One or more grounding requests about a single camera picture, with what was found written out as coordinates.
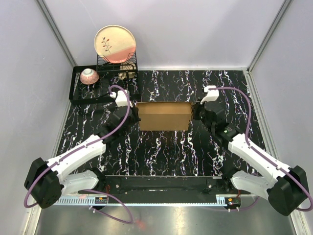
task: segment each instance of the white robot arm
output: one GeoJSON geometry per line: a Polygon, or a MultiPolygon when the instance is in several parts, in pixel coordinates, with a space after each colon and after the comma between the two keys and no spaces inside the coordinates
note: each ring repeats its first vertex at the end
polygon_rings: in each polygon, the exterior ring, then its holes
{"type": "Polygon", "coordinates": [[[245,134],[226,121],[224,110],[218,102],[215,102],[219,96],[219,89],[223,88],[215,86],[204,88],[206,96],[193,106],[194,119],[203,122],[219,146],[244,159],[262,175],[258,177],[233,169],[224,174],[223,178],[229,181],[230,187],[263,197],[279,213],[289,215],[307,198],[305,192],[289,176],[294,177],[306,191],[309,191],[305,171],[299,166],[291,168],[273,158],[251,140],[247,143],[245,134]]]}
{"type": "Polygon", "coordinates": [[[87,140],[80,143],[71,150],[55,157],[43,161],[36,159],[28,172],[25,188],[29,190],[37,177],[46,169],[57,163],[52,170],[49,170],[34,186],[31,195],[40,207],[47,208],[55,203],[60,196],[84,189],[103,190],[105,178],[97,168],[87,169],[79,174],[71,174],[82,164],[88,162],[106,151],[108,143],[124,136],[125,131],[131,125],[139,121],[137,108],[130,105],[130,111],[124,124],[113,135],[101,140],[101,138],[114,130],[126,115],[127,98],[122,91],[112,92],[115,98],[117,109],[109,116],[109,119],[102,129],[95,135],[91,135],[87,140]]]}

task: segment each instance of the plate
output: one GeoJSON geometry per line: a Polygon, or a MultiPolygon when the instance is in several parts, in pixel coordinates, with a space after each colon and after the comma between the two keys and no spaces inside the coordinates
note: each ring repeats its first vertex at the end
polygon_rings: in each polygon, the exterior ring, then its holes
{"type": "Polygon", "coordinates": [[[108,25],[94,37],[94,49],[103,59],[111,63],[123,63],[130,53],[136,50],[136,41],[132,33],[119,25],[108,25]]]}

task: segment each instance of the black dish rack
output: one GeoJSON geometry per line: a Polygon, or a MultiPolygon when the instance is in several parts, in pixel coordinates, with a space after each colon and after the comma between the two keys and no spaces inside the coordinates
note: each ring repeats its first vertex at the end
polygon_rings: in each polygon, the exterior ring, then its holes
{"type": "Polygon", "coordinates": [[[103,55],[97,55],[97,64],[90,66],[75,66],[73,68],[69,100],[73,105],[110,103],[109,87],[113,84],[127,89],[131,100],[140,100],[141,92],[137,81],[138,65],[136,53],[130,53],[123,63],[113,64],[103,55]],[[99,74],[99,80],[91,85],[80,81],[84,69],[93,69],[99,74]]]}

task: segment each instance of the flower design on plate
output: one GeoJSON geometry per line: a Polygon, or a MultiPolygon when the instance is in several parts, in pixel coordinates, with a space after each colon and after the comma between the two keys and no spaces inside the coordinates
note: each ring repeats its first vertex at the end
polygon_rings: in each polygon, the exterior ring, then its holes
{"type": "Polygon", "coordinates": [[[109,45],[108,41],[109,41],[109,39],[106,39],[106,37],[102,38],[102,43],[104,43],[104,45],[102,45],[102,47],[105,47],[105,51],[108,51],[111,54],[110,48],[112,46],[109,45]]]}

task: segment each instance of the cardboard box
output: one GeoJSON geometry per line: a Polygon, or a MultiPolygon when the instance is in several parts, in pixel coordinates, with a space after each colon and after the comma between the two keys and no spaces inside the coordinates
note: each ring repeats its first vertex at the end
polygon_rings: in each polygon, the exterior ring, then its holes
{"type": "Polygon", "coordinates": [[[191,102],[139,102],[140,131],[186,131],[192,115],[191,102]]]}

